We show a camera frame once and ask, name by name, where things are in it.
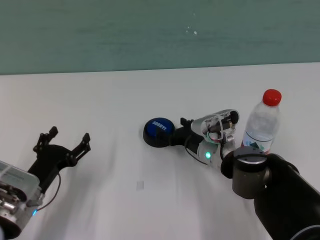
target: water bottle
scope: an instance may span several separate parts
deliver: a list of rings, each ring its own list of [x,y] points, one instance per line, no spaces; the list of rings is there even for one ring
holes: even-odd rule
[[[269,153],[280,124],[279,103],[281,93],[275,89],[265,91],[262,102],[254,107],[242,140],[242,146],[252,146]]]

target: blue push button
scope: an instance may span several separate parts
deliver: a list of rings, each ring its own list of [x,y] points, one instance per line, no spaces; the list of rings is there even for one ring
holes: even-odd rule
[[[169,145],[168,137],[174,131],[175,126],[169,119],[157,117],[145,124],[143,139],[150,146],[163,148]]]

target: white table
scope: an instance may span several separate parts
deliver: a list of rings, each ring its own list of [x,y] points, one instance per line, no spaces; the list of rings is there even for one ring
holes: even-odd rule
[[[253,202],[234,194],[230,180],[183,147],[146,145],[142,129],[153,117],[178,127],[180,117],[236,109],[239,146],[254,105],[278,89],[282,122],[271,151],[320,189],[319,76],[320,63],[0,76],[2,161],[27,170],[39,133],[52,126],[52,143],[70,149],[91,136],[92,151],[62,171],[57,198],[18,239],[268,239]]]

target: green wall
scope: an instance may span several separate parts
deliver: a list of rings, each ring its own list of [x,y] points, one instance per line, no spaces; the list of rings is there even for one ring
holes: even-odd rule
[[[293,62],[320,62],[320,0],[0,0],[0,74]]]

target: black cable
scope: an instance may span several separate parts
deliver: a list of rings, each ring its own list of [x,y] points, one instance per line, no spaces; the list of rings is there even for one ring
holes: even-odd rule
[[[225,158],[224,158],[224,142],[223,140],[220,141],[220,158],[221,160],[223,161]]]
[[[191,135],[188,136],[188,137],[185,139],[185,141],[184,141],[184,149],[185,149],[185,151],[186,151],[191,157],[193,157],[196,161],[198,161],[199,163],[208,166],[208,164],[206,164],[206,163],[203,162],[203,161],[200,161],[198,158],[196,158],[195,156],[193,156],[193,155],[191,154],[191,152],[189,152],[189,150],[187,149],[187,144],[188,144],[188,141],[190,140],[190,138],[191,138]]]
[[[55,194],[54,194],[53,198],[52,198],[46,205],[38,208],[38,209],[36,210],[37,212],[40,211],[40,210],[42,210],[42,209],[44,209],[44,208],[46,208],[50,203],[53,202],[53,200],[55,200],[55,198],[56,198],[56,196],[57,196],[57,194],[58,194],[58,192],[59,192],[60,185],[61,185],[61,175],[60,175],[60,173],[58,173],[57,175],[58,175],[58,177],[59,177],[59,184],[58,184],[58,187],[57,187],[57,189],[56,189],[56,191],[55,191]]]

